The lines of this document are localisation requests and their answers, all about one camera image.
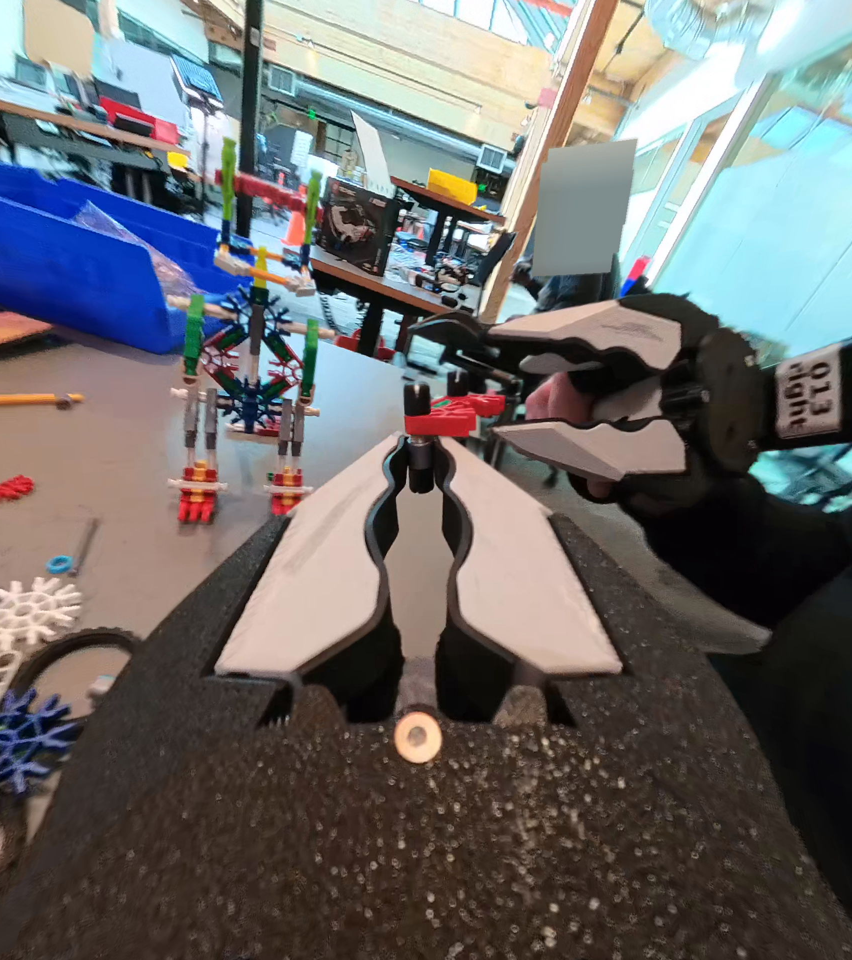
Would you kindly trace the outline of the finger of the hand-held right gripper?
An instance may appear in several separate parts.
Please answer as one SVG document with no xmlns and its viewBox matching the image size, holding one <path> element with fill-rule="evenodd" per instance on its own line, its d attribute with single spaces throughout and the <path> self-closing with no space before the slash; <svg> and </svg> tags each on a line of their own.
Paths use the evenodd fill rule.
<svg viewBox="0 0 852 960">
<path fill-rule="evenodd" d="M 585 479 L 618 483 L 687 471 L 684 439 L 664 417 L 587 425 L 541 419 L 496 426 L 492 432 L 528 459 Z"/>
<path fill-rule="evenodd" d="M 514 318 L 490 327 L 484 342 L 519 358 L 535 375 L 665 372 L 683 346 L 681 325 L 610 300 Z"/>
</svg>

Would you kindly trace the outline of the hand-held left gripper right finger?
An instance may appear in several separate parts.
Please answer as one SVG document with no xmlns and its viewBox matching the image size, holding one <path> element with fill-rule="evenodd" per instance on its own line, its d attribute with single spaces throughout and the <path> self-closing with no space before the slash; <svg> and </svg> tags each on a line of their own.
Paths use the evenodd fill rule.
<svg viewBox="0 0 852 960">
<path fill-rule="evenodd" d="M 621 675 L 552 511 L 450 438 L 434 443 L 434 480 L 452 556 L 434 655 L 442 713 L 491 722 L 516 687 L 550 705 L 560 681 Z"/>
</svg>

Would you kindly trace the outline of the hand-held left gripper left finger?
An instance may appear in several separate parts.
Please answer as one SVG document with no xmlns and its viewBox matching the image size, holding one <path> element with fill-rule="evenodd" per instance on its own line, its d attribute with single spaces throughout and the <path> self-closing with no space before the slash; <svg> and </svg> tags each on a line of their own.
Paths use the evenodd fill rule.
<svg viewBox="0 0 852 960">
<path fill-rule="evenodd" d="M 393 714 L 404 655 L 385 558 L 406 477 L 406 440 L 393 434 L 293 509 L 218 655 L 217 678 L 320 686 L 350 722 Z"/>
</svg>

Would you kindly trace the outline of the red plastic bracket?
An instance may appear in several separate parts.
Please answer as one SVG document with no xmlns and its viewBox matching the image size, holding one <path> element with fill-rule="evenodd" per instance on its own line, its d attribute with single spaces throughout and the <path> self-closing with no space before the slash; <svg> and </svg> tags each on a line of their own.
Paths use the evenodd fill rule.
<svg viewBox="0 0 852 960">
<path fill-rule="evenodd" d="M 505 412 L 506 397 L 495 392 L 469 392 L 462 396 L 444 396 L 431 401 L 428 414 L 405 414 L 409 436 L 468 438 L 480 419 L 491 419 Z"/>
</svg>

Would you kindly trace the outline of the person's right forearm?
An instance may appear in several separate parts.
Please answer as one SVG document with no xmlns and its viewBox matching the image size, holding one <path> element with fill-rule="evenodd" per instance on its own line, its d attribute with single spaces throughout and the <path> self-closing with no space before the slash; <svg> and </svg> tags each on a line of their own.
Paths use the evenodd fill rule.
<svg viewBox="0 0 852 960">
<path fill-rule="evenodd" d="M 852 574 L 852 508 L 784 500 L 751 475 L 709 483 L 686 503 L 667 486 L 639 482 L 619 504 L 662 562 L 741 618 L 775 628 Z"/>
</svg>

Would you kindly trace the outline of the person's right hand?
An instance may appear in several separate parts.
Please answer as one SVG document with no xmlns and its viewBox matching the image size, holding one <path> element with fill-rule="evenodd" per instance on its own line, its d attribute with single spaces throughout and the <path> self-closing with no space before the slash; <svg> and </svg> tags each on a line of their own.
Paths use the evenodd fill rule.
<svg viewBox="0 0 852 960">
<path fill-rule="evenodd" d="M 594 398 L 578 389 L 570 373 L 550 376 L 525 402 L 526 422 L 560 420 L 581 426 L 593 422 Z"/>
</svg>

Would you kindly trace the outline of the tall wooden desk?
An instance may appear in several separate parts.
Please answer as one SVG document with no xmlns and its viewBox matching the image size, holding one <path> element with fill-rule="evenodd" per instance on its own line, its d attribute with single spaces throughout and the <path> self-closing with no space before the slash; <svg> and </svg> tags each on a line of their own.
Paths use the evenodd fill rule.
<svg viewBox="0 0 852 960">
<path fill-rule="evenodd" d="M 500 228 L 506 222 L 505 218 L 498 213 L 480 209 L 454 198 L 445 197 L 427 187 L 414 184 L 395 175 L 390 177 L 390 181 L 397 189 L 414 198 L 420 207 L 436 212 L 436 222 L 427 246 L 427 260 L 429 261 L 434 260 L 441 250 L 445 253 L 448 252 L 451 242 L 441 246 L 446 227 L 449 226 L 454 232 L 456 226 L 460 223 L 479 224 L 486 222 Z"/>
</svg>

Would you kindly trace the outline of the yellow plastic bin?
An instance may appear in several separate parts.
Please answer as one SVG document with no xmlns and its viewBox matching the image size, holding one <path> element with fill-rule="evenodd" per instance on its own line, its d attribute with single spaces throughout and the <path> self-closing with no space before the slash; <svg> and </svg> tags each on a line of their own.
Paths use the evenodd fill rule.
<svg viewBox="0 0 852 960">
<path fill-rule="evenodd" d="M 447 201 L 468 207 L 476 202 L 478 196 L 478 186 L 473 180 L 435 168 L 429 169 L 427 190 Z"/>
</svg>

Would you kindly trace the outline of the colourful toy robot model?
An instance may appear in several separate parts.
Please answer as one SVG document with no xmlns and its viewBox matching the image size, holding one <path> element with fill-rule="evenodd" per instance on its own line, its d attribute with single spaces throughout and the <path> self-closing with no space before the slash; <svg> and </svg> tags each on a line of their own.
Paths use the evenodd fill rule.
<svg viewBox="0 0 852 960">
<path fill-rule="evenodd" d="M 228 490 L 218 463 L 222 417 L 236 439 L 276 439 L 278 466 L 265 484 L 274 515 L 288 514 L 311 493 L 300 465 L 304 422 L 320 414 L 313 405 L 319 342 L 334 337 L 320 330 L 317 320 L 289 320 L 270 289 L 273 284 L 296 297 L 316 293 L 309 239 L 320 212 L 320 174 L 312 174 L 307 187 L 296 192 L 243 173 L 235 141 L 224 138 L 216 182 L 222 214 L 214 265 L 248 284 L 225 304 L 200 293 L 167 297 L 167 305 L 186 318 L 183 387 L 172 392 L 184 404 L 185 463 L 181 474 L 168 480 L 178 493 L 182 525 L 213 522 L 220 495 Z M 254 198 L 301 215 L 303 243 L 276 253 L 239 236 L 233 229 L 236 201 Z"/>
</svg>

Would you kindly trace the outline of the wooden column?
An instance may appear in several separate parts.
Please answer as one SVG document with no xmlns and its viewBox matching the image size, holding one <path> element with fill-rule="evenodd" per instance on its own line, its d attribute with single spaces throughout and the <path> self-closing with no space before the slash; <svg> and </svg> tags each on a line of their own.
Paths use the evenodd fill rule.
<svg viewBox="0 0 852 960">
<path fill-rule="evenodd" d="M 513 243 L 490 274 L 478 304 L 479 320 L 497 321 L 513 269 L 537 222 L 542 166 L 551 150 L 563 147 L 588 88 L 602 45 L 619 6 L 617 1 L 577 2 L 552 60 L 552 99 L 536 106 L 518 167 L 504 194 L 504 231 Z"/>
</svg>

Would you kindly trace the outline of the thin grey rod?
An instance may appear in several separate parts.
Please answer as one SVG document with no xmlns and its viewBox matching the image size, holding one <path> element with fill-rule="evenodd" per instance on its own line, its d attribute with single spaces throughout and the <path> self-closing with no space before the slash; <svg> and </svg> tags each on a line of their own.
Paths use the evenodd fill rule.
<svg viewBox="0 0 852 960">
<path fill-rule="evenodd" d="M 101 519 L 99 517 L 93 517 L 88 520 L 80 538 L 79 545 L 72 555 L 72 564 L 67 576 L 77 578 L 82 572 L 100 526 Z"/>
</svg>

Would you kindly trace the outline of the wooden desk with black legs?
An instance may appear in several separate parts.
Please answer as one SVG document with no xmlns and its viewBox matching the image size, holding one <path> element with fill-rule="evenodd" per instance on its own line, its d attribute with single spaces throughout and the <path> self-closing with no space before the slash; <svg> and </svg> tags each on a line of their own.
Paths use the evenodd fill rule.
<svg viewBox="0 0 852 960">
<path fill-rule="evenodd" d="M 359 354 L 376 354 L 387 310 L 402 316 L 395 345 L 400 354 L 408 354 L 411 330 L 424 317 L 452 312 L 475 331 L 475 336 L 479 336 L 481 324 L 477 318 L 468 317 L 464 309 L 453 308 L 439 294 L 427 292 L 405 280 L 365 272 L 316 245 L 311 246 L 310 268 L 318 292 L 338 290 L 367 305 L 360 325 Z"/>
</svg>

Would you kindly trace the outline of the black toy car box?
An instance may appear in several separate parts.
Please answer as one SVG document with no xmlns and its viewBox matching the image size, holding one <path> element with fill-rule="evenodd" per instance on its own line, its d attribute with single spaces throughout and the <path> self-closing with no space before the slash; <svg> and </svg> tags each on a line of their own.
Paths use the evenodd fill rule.
<svg viewBox="0 0 852 960">
<path fill-rule="evenodd" d="M 385 274 L 400 203 L 337 177 L 326 180 L 315 244 L 377 278 Z"/>
</svg>

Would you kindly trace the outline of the white snowflake connector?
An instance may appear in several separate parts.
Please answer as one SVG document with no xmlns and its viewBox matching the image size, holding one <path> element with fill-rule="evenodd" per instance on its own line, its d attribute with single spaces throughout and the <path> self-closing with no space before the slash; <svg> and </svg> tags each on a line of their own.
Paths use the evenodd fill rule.
<svg viewBox="0 0 852 960">
<path fill-rule="evenodd" d="M 0 587 L 0 653 L 51 642 L 75 624 L 84 594 L 60 577 L 35 577 Z"/>
</svg>

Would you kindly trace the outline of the large blue snowflake connector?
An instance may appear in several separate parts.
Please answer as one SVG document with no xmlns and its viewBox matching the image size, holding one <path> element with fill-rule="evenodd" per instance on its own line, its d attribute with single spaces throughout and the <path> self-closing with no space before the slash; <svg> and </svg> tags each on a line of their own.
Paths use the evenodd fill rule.
<svg viewBox="0 0 852 960">
<path fill-rule="evenodd" d="M 24 798 L 33 781 L 47 778 L 48 760 L 69 753 L 84 727 L 58 694 L 37 701 L 32 687 L 8 691 L 0 701 L 0 794 Z"/>
</svg>

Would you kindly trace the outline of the person's black top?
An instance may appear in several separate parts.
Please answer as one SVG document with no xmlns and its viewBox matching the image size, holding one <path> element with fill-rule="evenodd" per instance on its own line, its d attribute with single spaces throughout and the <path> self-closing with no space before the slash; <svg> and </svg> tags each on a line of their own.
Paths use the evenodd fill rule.
<svg viewBox="0 0 852 960">
<path fill-rule="evenodd" d="M 710 593 L 770 631 L 720 667 L 755 727 L 788 807 L 852 915 L 852 509 L 812 532 L 777 534 Z"/>
</svg>

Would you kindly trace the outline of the black metal pole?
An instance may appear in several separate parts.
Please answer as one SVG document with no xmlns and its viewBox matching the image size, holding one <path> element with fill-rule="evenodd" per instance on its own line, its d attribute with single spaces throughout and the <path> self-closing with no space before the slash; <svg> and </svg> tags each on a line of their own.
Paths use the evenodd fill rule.
<svg viewBox="0 0 852 960">
<path fill-rule="evenodd" d="M 242 27 L 238 172 L 255 175 L 257 122 L 263 65 L 264 1 L 245 1 Z"/>
</svg>

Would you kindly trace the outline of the blue plastic bin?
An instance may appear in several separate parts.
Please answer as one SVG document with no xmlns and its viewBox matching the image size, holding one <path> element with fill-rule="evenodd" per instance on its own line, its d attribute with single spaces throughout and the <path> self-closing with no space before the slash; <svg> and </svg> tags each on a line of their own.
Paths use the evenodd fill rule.
<svg viewBox="0 0 852 960">
<path fill-rule="evenodd" d="M 0 162 L 0 306 L 151 354 L 179 351 L 155 249 L 208 295 L 240 279 L 214 265 L 218 234 L 138 200 Z"/>
</svg>

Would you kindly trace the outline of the tripod light panel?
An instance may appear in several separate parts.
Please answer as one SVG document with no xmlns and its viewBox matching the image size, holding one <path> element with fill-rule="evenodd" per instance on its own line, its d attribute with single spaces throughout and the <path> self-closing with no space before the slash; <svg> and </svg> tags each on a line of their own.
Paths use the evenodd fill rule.
<svg viewBox="0 0 852 960">
<path fill-rule="evenodd" d="M 171 54 L 169 60 L 174 81 L 182 96 L 188 100 L 213 104 L 216 110 L 223 108 L 223 94 L 205 66 L 178 54 Z"/>
</svg>

